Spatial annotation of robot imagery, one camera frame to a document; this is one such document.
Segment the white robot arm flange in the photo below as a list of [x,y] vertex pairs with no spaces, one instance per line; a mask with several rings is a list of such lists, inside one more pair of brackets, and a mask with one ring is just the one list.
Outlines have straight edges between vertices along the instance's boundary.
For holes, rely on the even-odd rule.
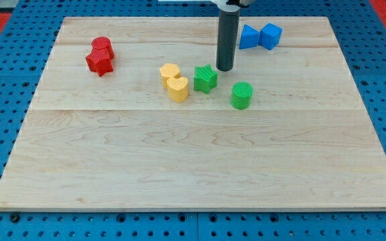
[[226,12],[236,12],[240,9],[247,8],[252,5],[255,0],[158,0],[159,4],[168,4],[168,5],[200,5],[200,4],[213,4],[217,6],[220,10]]

